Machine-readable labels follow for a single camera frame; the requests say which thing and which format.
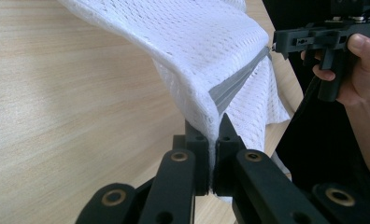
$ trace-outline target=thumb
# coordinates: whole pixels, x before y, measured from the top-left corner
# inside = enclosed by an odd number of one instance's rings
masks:
[[[359,34],[352,35],[348,49],[361,59],[362,68],[370,72],[370,38]]]

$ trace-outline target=wood grain surface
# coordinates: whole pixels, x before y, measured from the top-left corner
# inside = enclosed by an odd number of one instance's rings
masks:
[[[248,14],[269,34],[260,0]],[[293,113],[300,89],[274,55]],[[272,153],[288,122],[269,125]],[[0,1],[0,223],[74,223],[92,195],[156,174],[184,118],[150,56],[57,1]],[[230,204],[196,199],[195,223],[234,223]]]

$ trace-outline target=gray fabric seam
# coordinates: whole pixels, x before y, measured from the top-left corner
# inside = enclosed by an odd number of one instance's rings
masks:
[[[237,93],[244,86],[258,63],[266,56],[272,60],[269,51],[270,50],[268,47],[261,49],[261,51],[250,63],[238,70],[232,76],[228,77],[219,85],[213,87],[208,92],[220,114],[226,109],[226,107],[228,107]]]

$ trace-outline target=white cloth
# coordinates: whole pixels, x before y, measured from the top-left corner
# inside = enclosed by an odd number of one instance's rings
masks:
[[[59,1],[83,20],[124,36],[152,57],[185,119],[208,138],[211,164],[223,113],[246,146],[259,150],[264,147],[265,125],[289,118],[266,56],[254,70],[246,71],[230,104],[218,109],[217,98],[225,91],[216,87],[225,80],[229,80],[226,86],[234,86],[237,79],[230,77],[268,42],[267,33],[244,12],[243,0]]]

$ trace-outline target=brass screw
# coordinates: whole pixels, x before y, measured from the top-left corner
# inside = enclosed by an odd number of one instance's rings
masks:
[[[257,152],[246,152],[246,160],[248,160],[248,161],[261,161],[262,157]]]
[[[325,195],[327,195],[327,197],[334,203],[338,203],[346,207],[354,206],[356,203],[351,195],[341,189],[328,188],[325,190]]]
[[[188,159],[188,154],[184,152],[176,152],[171,155],[171,160],[173,161],[185,161]]]
[[[126,191],[113,189],[104,194],[101,203],[107,207],[118,205],[126,199]]]

